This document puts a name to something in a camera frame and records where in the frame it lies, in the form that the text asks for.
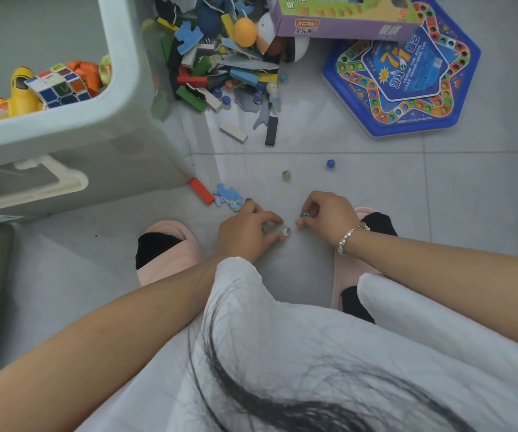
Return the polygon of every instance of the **pink slipper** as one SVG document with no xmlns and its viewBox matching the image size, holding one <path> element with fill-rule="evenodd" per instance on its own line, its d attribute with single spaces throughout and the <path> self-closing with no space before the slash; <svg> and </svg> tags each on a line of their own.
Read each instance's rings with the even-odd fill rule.
<svg viewBox="0 0 518 432">
<path fill-rule="evenodd" d="M 375 210 L 368 207 L 358 207 L 355 209 L 357 216 L 363 220 Z M 375 268 L 353 256 L 342 256 L 335 252 L 335 280 L 333 281 L 333 297 L 331 298 L 331 309 L 343 311 L 343 303 L 340 300 L 341 293 L 359 283 L 359 277 L 365 273 L 378 274 Z"/>
<path fill-rule="evenodd" d="M 141 286 L 172 276 L 205 260 L 195 236 L 178 221 L 159 221 L 145 231 L 145 233 L 149 232 L 173 235 L 183 241 L 137 270 Z"/>
</svg>

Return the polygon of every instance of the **white dress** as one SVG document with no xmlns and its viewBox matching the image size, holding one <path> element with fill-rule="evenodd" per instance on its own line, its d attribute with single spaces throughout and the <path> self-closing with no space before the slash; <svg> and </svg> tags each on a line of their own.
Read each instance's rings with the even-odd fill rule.
<svg viewBox="0 0 518 432">
<path fill-rule="evenodd" d="M 203 355 L 213 309 L 221 363 L 262 395 L 378 408 L 397 430 L 451 430 L 423 404 L 374 377 L 385 373 L 421 387 L 477 431 L 518 431 L 517 343 L 383 276 L 362 276 L 358 294 L 377 325 L 277 302 L 250 263 L 227 259 L 217 268 L 204 314 L 77 432 L 216 430 L 194 386 L 189 339 L 212 409 L 230 430 L 251 430 L 248 417 L 233 412 Z"/>
</svg>

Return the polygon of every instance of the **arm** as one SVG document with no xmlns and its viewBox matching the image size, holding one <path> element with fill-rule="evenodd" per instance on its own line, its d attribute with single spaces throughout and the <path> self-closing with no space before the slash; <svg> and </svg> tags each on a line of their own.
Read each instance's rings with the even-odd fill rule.
<svg viewBox="0 0 518 432">
<path fill-rule="evenodd" d="M 349 201 L 315 191 L 303 210 L 336 246 L 359 224 Z M 345 251 L 401 283 L 518 342 L 518 257 L 356 230 Z"/>
<path fill-rule="evenodd" d="M 133 291 L 83 317 L 0 371 L 0 432 L 68 432 L 135 376 L 205 307 L 220 261 L 255 263 L 281 217 L 247 202 L 219 229 L 208 261 Z"/>
</svg>

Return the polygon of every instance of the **storage bin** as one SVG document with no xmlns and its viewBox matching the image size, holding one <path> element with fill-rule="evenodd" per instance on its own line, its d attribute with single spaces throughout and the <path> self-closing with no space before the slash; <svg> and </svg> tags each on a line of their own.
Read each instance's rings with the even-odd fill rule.
<svg viewBox="0 0 518 432">
<path fill-rule="evenodd" d="M 153 2 L 0 0 L 0 97 L 19 66 L 38 73 L 109 53 L 113 67 L 92 100 L 0 120 L 1 215 L 36 218 L 190 180 Z"/>
</svg>

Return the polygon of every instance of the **black sock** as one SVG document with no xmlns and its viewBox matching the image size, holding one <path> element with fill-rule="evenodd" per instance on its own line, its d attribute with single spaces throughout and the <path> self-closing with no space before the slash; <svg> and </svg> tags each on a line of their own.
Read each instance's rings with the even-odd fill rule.
<svg viewBox="0 0 518 432">
<path fill-rule="evenodd" d="M 148 232 L 141 235 L 139 237 L 137 255 L 135 256 L 135 268 L 139 269 L 144 267 L 159 254 L 163 254 L 181 241 L 182 239 L 176 236 L 159 232 Z"/>
<path fill-rule="evenodd" d="M 393 228 L 391 218 L 380 212 L 373 212 L 362 220 L 366 225 L 369 226 L 371 232 L 383 233 L 385 235 L 398 236 L 397 232 Z M 359 296 L 357 295 L 357 285 L 350 286 L 341 293 L 341 300 L 343 303 L 343 312 L 352 315 L 359 319 L 368 321 L 375 324 L 375 320 L 371 317 L 370 313 L 367 312 Z"/>
</svg>

